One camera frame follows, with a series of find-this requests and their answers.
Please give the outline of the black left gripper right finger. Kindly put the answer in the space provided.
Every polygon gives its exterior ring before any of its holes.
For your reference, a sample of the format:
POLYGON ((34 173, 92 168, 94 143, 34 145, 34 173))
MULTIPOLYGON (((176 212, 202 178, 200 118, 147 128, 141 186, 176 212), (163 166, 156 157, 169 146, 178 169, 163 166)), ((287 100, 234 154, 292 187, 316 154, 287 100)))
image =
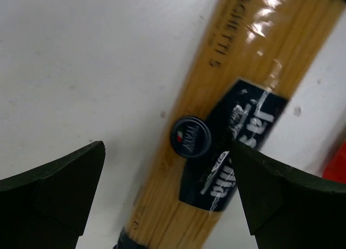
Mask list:
POLYGON ((240 142, 231 164, 258 248, 345 248, 345 185, 274 160, 240 142))

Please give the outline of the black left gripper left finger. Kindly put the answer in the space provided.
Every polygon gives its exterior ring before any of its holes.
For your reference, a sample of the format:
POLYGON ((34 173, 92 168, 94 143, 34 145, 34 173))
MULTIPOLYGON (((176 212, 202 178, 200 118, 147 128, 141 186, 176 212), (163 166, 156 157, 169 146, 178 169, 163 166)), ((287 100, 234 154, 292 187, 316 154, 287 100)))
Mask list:
POLYGON ((105 161, 102 141, 1 180, 1 248, 75 248, 105 161))

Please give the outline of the red spaghetti bag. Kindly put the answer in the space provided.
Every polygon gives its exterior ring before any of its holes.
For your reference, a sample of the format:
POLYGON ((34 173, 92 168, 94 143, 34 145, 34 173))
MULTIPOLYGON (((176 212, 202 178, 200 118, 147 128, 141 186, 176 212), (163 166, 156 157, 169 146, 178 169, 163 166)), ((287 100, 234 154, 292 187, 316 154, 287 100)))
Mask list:
POLYGON ((322 177, 327 180, 332 180, 338 183, 345 184, 346 182, 346 143, 340 146, 336 154, 325 167, 322 177))

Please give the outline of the blue spaghetti bag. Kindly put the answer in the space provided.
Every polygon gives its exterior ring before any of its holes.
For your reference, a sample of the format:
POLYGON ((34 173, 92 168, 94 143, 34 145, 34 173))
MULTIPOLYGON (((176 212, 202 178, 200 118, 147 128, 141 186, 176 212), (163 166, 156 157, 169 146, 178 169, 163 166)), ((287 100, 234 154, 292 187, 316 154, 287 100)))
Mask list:
POLYGON ((234 140, 260 149, 345 0, 219 0, 116 248, 201 248, 237 186, 234 140))

